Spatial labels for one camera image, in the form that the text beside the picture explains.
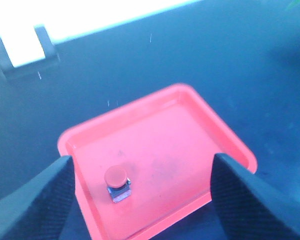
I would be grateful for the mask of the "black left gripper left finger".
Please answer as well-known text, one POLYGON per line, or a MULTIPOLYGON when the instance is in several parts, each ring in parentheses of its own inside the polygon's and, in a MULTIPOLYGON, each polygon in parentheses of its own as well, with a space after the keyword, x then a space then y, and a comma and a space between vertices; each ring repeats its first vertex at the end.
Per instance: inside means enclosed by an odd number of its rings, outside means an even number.
POLYGON ((66 155, 0 200, 0 240, 59 239, 74 196, 74 163, 66 155))

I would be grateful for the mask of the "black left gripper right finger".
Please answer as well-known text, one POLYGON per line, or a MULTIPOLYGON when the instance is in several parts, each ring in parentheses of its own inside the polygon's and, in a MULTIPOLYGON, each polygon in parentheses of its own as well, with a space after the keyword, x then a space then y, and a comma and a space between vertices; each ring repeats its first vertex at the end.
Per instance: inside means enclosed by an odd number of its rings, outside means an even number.
POLYGON ((210 192, 229 240, 300 240, 300 202, 225 153, 214 155, 210 192))

